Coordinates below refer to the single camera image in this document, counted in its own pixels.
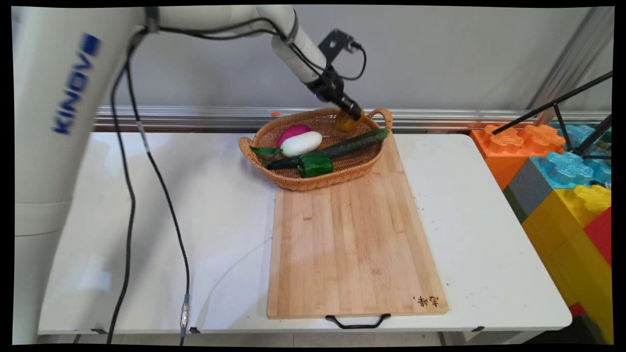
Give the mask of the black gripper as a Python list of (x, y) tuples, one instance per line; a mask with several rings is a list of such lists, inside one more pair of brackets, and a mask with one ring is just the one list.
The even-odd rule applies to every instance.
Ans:
[(328, 67), (321, 76), (307, 83), (307, 87), (320, 101), (339, 107), (340, 118), (360, 120), (364, 116), (362, 107), (344, 93), (344, 80), (333, 67)]

